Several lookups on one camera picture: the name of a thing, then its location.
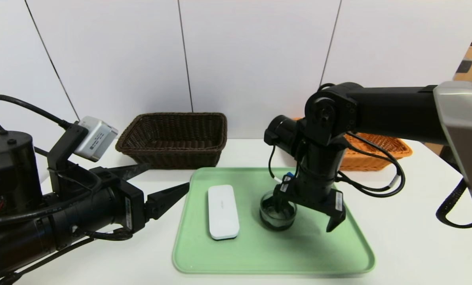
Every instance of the black cylinder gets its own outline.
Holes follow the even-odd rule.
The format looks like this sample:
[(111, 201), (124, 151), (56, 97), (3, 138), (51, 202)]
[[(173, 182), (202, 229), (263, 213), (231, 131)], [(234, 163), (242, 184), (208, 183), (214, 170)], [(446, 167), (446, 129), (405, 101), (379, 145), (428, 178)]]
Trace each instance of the black cylinder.
[[(54, 193), (44, 200), (55, 204)], [(106, 188), (74, 206), (45, 218), (0, 227), (0, 277), (84, 237), (74, 235), (75, 226), (96, 231), (125, 215), (124, 204)]]
[(32, 137), (0, 131), (0, 215), (37, 209), (41, 199)]
[(358, 132), (448, 144), (433, 87), (359, 88), (347, 95), (358, 104)]
[(294, 129), (296, 128), (296, 124), (296, 121), (284, 115), (275, 117), (275, 119), (269, 123), (269, 126), (265, 132), (265, 142), (271, 144), (268, 134), (273, 133), (277, 136), (277, 138), (272, 144), (275, 144), (288, 154), (292, 154)]
[(0, 277), (55, 251), (48, 218), (0, 227)]
[(308, 201), (322, 202), (330, 193), (347, 148), (341, 137), (328, 146), (309, 144), (301, 159), (297, 176), (298, 195)]

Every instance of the white table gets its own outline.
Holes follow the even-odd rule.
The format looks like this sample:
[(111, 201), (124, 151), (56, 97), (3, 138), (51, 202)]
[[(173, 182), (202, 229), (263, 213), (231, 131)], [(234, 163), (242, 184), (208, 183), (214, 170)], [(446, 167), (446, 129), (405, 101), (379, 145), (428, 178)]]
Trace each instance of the white table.
[[(472, 229), (454, 229), (435, 217), (435, 211), (459, 182), (461, 175), (416, 141), (406, 141), (414, 154), (400, 160), (406, 186), (397, 196), (379, 199), (365, 196), (346, 184), (344, 192), (350, 211), (366, 236), (377, 265), (361, 277), (319, 278), (287, 275), (187, 275), (171, 261), (176, 232), (185, 198), (159, 220), (127, 241), (97, 240), (26, 274), (19, 284), (194, 284), (194, 285), (309, 285), (309, 284), (470, 284), (472, 285)], [(270, 146), (260, 139), (230, 139), (222, 152), (220, 167), (266, 167)], [(108, 150), (97, 163), (78, 157), (85, 168), (133, 164), (133, 160)], [(294, 160), (277, 152), (273, 166), (294, 166)], [(190, 170), (151, 170), (132, 184), (149, 193), (187, 182)], [(368, 186), (386, 185), (395, 169), (388, 166), (376, 173), (350, 173)], [(49, 180), (43, 192), (51, 191)], [(453, 222), (472, 222), (472, 201), (466, 193), (449, 216)]]

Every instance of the wicker basket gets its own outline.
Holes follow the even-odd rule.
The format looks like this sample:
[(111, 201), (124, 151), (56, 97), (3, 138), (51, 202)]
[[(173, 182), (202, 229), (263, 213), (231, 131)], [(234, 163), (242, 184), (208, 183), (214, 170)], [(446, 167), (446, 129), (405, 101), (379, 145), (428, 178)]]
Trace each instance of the wicker basket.
[(216, 166), (227, 141), (222, 113), (139, 115), (121, 135), (116, 150), (154, 169)]
[[(396, 159), (412, 155), (412, 150), (401, 139), (396, 139), (395, 137), (384, 137), (382, 135), (369, 135), (366, 133), (358, 133), (358, 135), (378, 146), (381, 146)], [(385, 156), (373, 146), (369, 146), (359, 139), (355, 139), (349, 135), (345, 135), (345, 138), (350, 144), (362, 151)], [(340, 170), (378, 171), (388, 166), (388, 164), (390, 164), (390, 162), (347, 149), (347, 152), (345, 152), (345, 156), (343, 157)]]

